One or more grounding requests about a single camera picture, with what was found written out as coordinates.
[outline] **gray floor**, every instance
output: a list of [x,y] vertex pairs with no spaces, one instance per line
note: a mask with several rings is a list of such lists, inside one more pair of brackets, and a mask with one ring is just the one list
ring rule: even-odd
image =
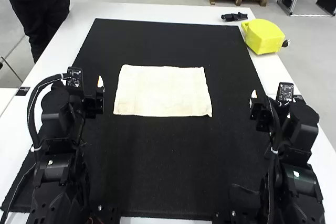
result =
[[[76,2],[127,2],[174,5],[210,5],[208,0],[71,0]],[[297,12],[314,12],[313,0],[299,0]],[[231,1],[216,4],[234,6]],[[321,117],[321,125],[329,140],[336,148],[336,54],[335,54],[335,18],[288,17],[276,4],[269,0],[267,7],[260,7],[254,2],[243,2],[243,7],[250,7],[258,18],[276,23],[290,38],[292,43],[282,49],[279,57],[295,83],[300,87],[305,100]],[[13,13],[8,0],[0,0],[0,55],[6,56],[24,35],[23,29]],[[24,38],[7,60],[22,79],[33,67],[29,43]],[[0,71],[0,87],[18,87],[20,81],[5,66]]]

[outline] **yellow object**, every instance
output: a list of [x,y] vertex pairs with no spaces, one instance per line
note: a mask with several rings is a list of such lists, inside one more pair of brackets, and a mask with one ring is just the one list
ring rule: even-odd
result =
[[285,35],[280,28],[265,19],[242,22],[245,43],[258,55],[278,52],[284,43]]

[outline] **black pants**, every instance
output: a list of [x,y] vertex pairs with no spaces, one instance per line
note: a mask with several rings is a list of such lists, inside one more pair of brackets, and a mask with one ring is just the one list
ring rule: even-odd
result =
[[34,62],[69,14],[70,0],[9,0],[29,37]]

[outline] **rubber mat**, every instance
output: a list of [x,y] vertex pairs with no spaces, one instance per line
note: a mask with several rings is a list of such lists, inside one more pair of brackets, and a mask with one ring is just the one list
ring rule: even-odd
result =
[[[213,117],[114,115],[124,64],[204,67]],[[231,183],[258,190],[268,137],[249,120],[249,99],[263,89],[238,27],[96,19],[73,65],[87,94],[98,75],[105,84],[104,115],[87,120],[82,136],[91,200],[125,216],[210,219],[229,209]],[[24,161],[2,209],[33,161]],[[29,211],[32,191],[28,182],[12,210]]]

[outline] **white table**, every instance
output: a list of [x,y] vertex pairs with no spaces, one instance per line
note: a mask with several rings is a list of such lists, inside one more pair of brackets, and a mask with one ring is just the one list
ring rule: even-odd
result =
[[[66,72],[67,67],[71,66],[76,58],[95,18],[237,25],[240,27],[240,22],[225,23],[220,18],[221,14],[237,12],[247,13],[250,20],[255,18],[249,8],[242,7],[123,3],[77,4],[72,8],[68,18],[55,34],[42,57],[26,78],[23,86],[34,87],[45,77]],[[269,96],[275,96],[280,81],[293,82],[277,54],[256,56],[253,52],[250,52],[250,56],[265,92]],[[5,198],[27,154],[27,150],[31,146],[31,139],[26,123],[27,103],[31,91],[32,88],[25,97],[14,97],[0,118],[0,202]],[[37,115],[36,126],[38,129],[41,127],[41,119],[38,116],[42,112],[40,102],[48,91],[50,91],[50,88],[46,88],[40,94],[36,103],[35,114]],[[295,87],[295,94],[299,94],[297,87]],[[319,135],[312,148],[313,154],[309,163],[312,164],[322,189],[326,221],[327,223],[334,223],[336,219],[336,212],[334,211],[334,202],[336,199],[336,187],[334,186],[334,182],[336,181],[336,153],[323,130],[319,129]],[[24,224],[27,216],[27,214],[11,214],[9,215],[10,221],[7,223]],[[147,224],[152,222],[157,223],[157,219],[122,218],[121,222],[127,224]],[[182,224],[184,222],[190,223],[190,221],[185,220],[160,219],[160,224]]]
[[17,92],[17,88],[0,88],[0,116],[11,102]]

